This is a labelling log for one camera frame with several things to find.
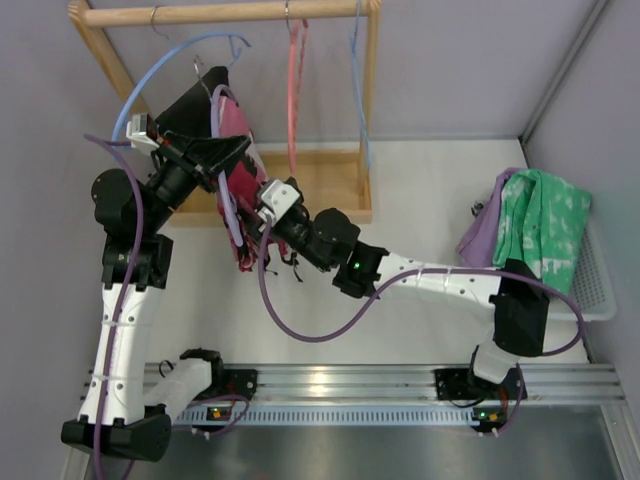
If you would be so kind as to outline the pink camouflage trousers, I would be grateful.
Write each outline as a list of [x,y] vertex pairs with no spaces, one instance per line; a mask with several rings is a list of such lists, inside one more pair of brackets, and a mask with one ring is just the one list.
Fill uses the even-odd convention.
[[228,226],[224,204],[220,194],[216,194],[217,209],[229,236],[233,256],[241,272],[251,272],[258,259],[259,246],[249,235],[249,223],[257,218],[258,191],[267,182],[268,175],[262,159],[253,143],[248,121],[235,100],[221,95],[218,100],[218,133],[220,137],[247,136],[249,147],[244,156],[226,174],[227,188],[231,205],[235,210],[239,231],[244,240],[243,246],[235,245],[232,230]]

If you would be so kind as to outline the lilac plastic hanger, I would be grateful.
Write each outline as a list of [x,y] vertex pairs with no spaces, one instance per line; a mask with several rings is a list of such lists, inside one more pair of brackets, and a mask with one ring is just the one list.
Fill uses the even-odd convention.
[[[218,138],[220,126],[226,128],[232,135],[247,134],[250,132],[246,118],[239,108],[238,102],[225,84],[217,85],[210,96],[210,130],[213,138]],[[236,247],[244,245],[244,237],[236,215],[236,204],[229,192],[225,171],[218,175],[218,196],[222,201],[224,219],[231,233],[231,238]]]

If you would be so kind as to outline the black trousers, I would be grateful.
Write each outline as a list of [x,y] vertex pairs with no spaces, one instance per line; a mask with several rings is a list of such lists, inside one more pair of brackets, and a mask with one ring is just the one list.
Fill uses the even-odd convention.
[[211,136],[211,95],[218,85],[229,85],[229,70],[212,67],[202,80],[204,86],[196,82],[156,118],[161,134],[169,131],[194,138]]

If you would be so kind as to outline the light blue plastic hanger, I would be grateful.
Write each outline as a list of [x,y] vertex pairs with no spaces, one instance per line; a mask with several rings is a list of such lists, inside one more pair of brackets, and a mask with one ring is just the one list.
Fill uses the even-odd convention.
[[132,112],[134,103],[140,96],[142,90],[146,87],[147,83],[161,70],[161,68],[166,63],[168,63],[176,55],[190,48],[192,45],[216,38],[226,38],[229,41],[230,53],[232,56],[231,66],[233,66],[239,60],[244,48],[253,47],[253,45],[245,36],[237,32],[219,30],[205,32],[173,46],[145,72],[142,78],[133,87],[132,92],[124,101],[124,104],[115,121],[111,133],[111,141],[116,142],[120,139],[121,131],[125,128],[125,123],[129,118],[129,114]]

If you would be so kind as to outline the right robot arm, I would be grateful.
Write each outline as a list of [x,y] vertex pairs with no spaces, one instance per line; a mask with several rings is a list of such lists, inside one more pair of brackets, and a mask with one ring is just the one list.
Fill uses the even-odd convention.
[[391,288],[414,293],[436,305],[466,311],[489,322],[489,332],[471,353],[472,379],[498,385],[525,358],[544,356],[550,291],[522,261],[498,268],[462,268],[418,263],[360,239],[361,230],[330,208],[311,217],[301,200],[267,201],[244,219],[264,269],[270,242],[303,258],[322,273],[335,274],[341,293],[365,299],[363,317]]

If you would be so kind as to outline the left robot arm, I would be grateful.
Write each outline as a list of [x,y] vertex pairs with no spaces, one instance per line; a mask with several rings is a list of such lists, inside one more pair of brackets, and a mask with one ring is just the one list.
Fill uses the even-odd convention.
[[191,403],[220,397],[239,401],[219,352],[192,348],[150,391],[144,389],[146,354],[156,309],[164,293],[173,242],[160,234],[186,198],[212,174],[204,161],[157,145],[164,161],[140,182],[119,143],[93,135],[88,141],[117,161],[91,187],[94,217],[106,239],[102,254],[103,311],[95,363],[77,416],[63,423],[64,444],[93,455],[157,462],[172,428]]

